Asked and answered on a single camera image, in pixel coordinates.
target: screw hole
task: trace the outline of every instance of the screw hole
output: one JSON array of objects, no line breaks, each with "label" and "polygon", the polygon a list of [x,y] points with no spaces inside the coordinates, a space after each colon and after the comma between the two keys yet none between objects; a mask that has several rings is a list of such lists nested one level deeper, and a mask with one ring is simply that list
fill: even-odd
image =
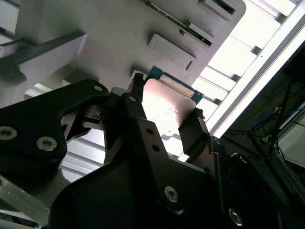
[{"label": "screw hole", "polygon": [[134,97],[132,97],[132,96],[129,96],[128,97],[131,101],[133,101],[133,102],[135,102],[135,101],[137,101]]},{"label": "screw hole", "polygon": [[98,86],[98,85],[95,85],[94,89],[99,91],[99,92],[103,91],[103,89],[100,86]]},{"label": "screw hole", "polygon": [[146,129],[147,133],[149,133],[150,135],[153,135],[153,130],[151,129]]},{"label": "screw hole", "polygon": [[1,130],[0,135],[2,136],[11,136],[11,131],[10,130]]},{"label": "screw hole", "polygon": [[173,191],[169,190],[168,195],[173,198],[175,196],[175,193]]},{"label": "screw hole", "polygon": [[160,151],[160,148],[156,145],[153,145],[152,148],[154,149],[154,151],[157,151],[157,152]]},{"label": "screw hole", "polygon": [[50,146],[52,145],[52,142],[49,141],[49,140],[44,140],[44,141],[42,142],[42,144],[43,144],[44,146],[50,147]]}]

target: white plastic panel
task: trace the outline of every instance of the white plastic panel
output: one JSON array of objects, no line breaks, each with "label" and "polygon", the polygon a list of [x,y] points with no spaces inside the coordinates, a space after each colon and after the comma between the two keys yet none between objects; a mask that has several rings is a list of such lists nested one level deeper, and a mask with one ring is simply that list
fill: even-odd
[{"label": "white plastic panel", "polygon": [[198,77],[192,87],[211,99],[219,99],[221,101],[224,100],[228,94],[226,90],[218,87],[213,83],[210,83],[202,77]]},{"label": "white plastic panel", "polygon": [[255,58],[256,55],[248,46],[229,36],[211,59],[209,66],[225,75],[242,76]]},{"label": "white plastic panel", "polygon": [[203,98],[197,107],[203,110],[204,120],[207,121],[217,109],[218,105]]},{"label": "white plastic panel", "polygon": [[176,44],[168,41],[159,34],[154,34],[148,46],[162,54],[165,58],[175,62],[184,70],[189,70],[196,58]]},{"label": "white plastic panel", "polygon": [[0,0],[0,27],[15,33],[19,9]]},{"label": "white plastic panel", "polygon": [[231,35],[250,47],[257,46],[262,49],[280,27],[280,23],[253,3],[249,1],[245,1],[245,3],[246,13]]},{"label": "white plastic panel", "polygon": [[200,76],[224,89],[227,91],[232,90],[236,82],[228,78],[227,76],[213,70],[212,68],[206,67]]}]

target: blue cable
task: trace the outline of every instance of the blue cable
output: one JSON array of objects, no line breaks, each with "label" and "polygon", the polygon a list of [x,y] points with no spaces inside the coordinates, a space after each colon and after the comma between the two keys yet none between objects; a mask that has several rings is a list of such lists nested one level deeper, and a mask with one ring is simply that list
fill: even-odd
[{"label": "blue cable", "polygon": [[[294,112],[303,111],[303,110],[305,110],[305,107],[297,109],[297,110],[294,110],[294,111],[285,112],[284,115],[290,115],[290,114],[293,114]],[[272,115],[273,114],[264,114],[264,115],[259,116],[255,120],[254,124],[252,125],[252,128],[254,128],[256,126],[256,124],[258,123],[258,121],[260,121],[262,118],[268,118],[268,117],[270,117]]]}]

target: bolt head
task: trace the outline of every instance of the bolt head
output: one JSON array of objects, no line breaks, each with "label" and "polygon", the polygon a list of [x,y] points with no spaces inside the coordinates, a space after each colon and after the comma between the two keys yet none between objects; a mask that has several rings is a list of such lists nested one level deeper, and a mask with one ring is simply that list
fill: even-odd
[{"label": "bolt head", "polygon": [[40,150],[50,152],[57,147],[57,142],[52,137],[44,136],[37,140],[36,146]]},{"label": "bolt head", "polygon": [[8,141],[17,137],[18,132],[10,126],[0,126],[0,140]]},{"label": "bolt head", "polygon": [[240,217],[240,215],[232,208],[229,209],[229,216],[231,218],[231,220],[239,227],[241,227],[243,225],[243,221],[242,218]]},{"label": "bolt head", "polygon": [[172,186],[166,186],[164,193],[167,199],[172,203],[176,203],[179,199],[176,189],[174,189]]}]

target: dark machinery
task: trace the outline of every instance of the dark machinery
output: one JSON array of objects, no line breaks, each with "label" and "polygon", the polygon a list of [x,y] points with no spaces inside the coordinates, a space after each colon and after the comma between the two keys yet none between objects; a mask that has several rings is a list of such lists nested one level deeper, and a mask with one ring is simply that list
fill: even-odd
[{"label": "dark machinery", "polygon": [[56,197],[46,228],[305,228],[303,197],[290,187],[279,195],[247,157],[228,156],[202,110],[179,128],[187,163],[168,156],[146,120],[143,85],[136,74],[128,92],[108,93],[85,80],[0,110],[0,173],[14,184],[43,186],[67,142],[91,128],[105,132],[108,163]]}]

